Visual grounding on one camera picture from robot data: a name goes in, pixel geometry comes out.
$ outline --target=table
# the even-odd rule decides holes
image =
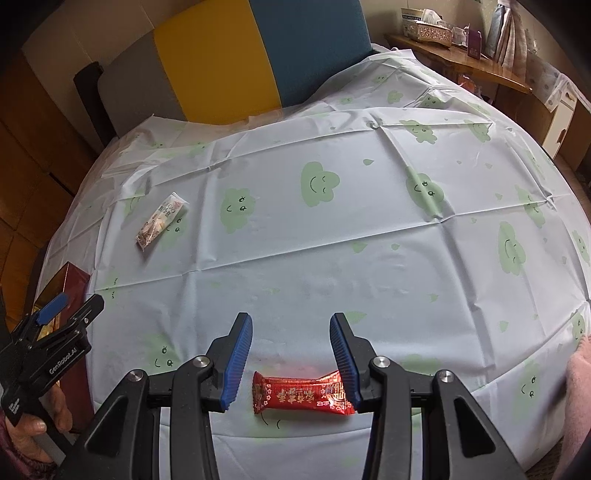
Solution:
[[[531,94],[531,88],[524,79],[492,60],[484,57],[480,60],[473,59],[462,48],[455,46],[446,48],[436,43],[418,42],[395,34],[386,34],[385,38],[390,47],[410,48],[430,60],[443,63],[447,72],[454,76],[452,79],[455,79],[458,74],[465,73],[475,79],[495,82],[518,92]]]

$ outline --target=metal screw head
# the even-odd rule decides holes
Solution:
[[[449,370],[441,370],[438,373],[438,376],[439,380],[441,380],[444,383],[452,383],[456,378],[456,376]]]
[[[390,359],[387,356],[378,355],[374,357],[372,362],[378,368],[386,368],[390,366]]]
[[[144,377],[144,372],[141,370],[132,370],[129,372],[125,378],[130,382],[139,382]]]
[[[209,365],[209,358],[205,355],[199,355],[193,358],[193,365],[199,368],[203,368]]]

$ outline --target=red box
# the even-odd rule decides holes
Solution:
[[[85,300],[86,287],[90,275],[77,266],[67,262],[47,283],[46,287],[37,297],[33,312],[42,309],[47,303],[61,292],[68,295],[68,305],[61,313],[41,330],[39,338],[49,335],[51,332],[63,327],[69,318],[80,308]],[[86,374],[86,362],[74,364],[60,380],[60,388],[66,396],[66,403],[72,412],[74,432],[83,432],[88,426],[95,410],[92,407],[88,377]]]
[[[468,56],[480,60],[482,53],[482,34],[476,30],[467,29],[466,32]]]

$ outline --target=finger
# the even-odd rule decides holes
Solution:
[[[57,430],[61,433],[69,432],[72,429],[73,419],[72,413],[67,407],[57,412],[53,417],[53,422],[56,424]]]
[[[51,463],[51,458],[49,455],[43,451],[43,449],[37,444],[32,436],[25,433],[29,431],[35,432],[35,435],[43,433],[40,430],[45,431],[46,427],[40,419],[32,415],[28,415],[25,418],[25,415],[23,415],[21,420],[18,422],[17,427],[12,425],[12,423],[6,419],[6,427],[8,435],[12,440],[12,444],[25,457],[32,460],[37,460],[38,462]]]
[[[50,390],[50,395],[53,405],[53,422],[56,424],[56,428],[62,433],[69,432],[72,429],[73,419],[66,404],[64,392],[54,385]]]
[[[53,411],[57,413],[62,411],[64,408],[67,408],[66,396],[64,395],[64,392],[62,392],[61,388],[57,386],[57,384],[51,388],[51,390],[49,391],[49,395]]]
[[[17,426],[13,426],[10,420],[6,419],[6,428],[8,433],[19,437],[34,437],[47,431],[45,422],[33,415],[24,413]]]

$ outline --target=plastic tablecloth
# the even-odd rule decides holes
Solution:
[[[135,235],[172,192],[189,206],[142,252]],[[146,120],[89,173],[39,288],[71,261],[105,299],[87,356],[96,407],[129,370],[177,368],[252,316],[237,400],[212,414],[221,478],[361,478],[371,415],[252,409],[254,371],[336,369],[334,312],[407,369],[454,371],[527,468],[561,435],[589,238],[524,130],[393,51],[289,111],[228,127]],[[167,425],[165,412],[163,478]],[[420,435],[414,415],[413,478]]]

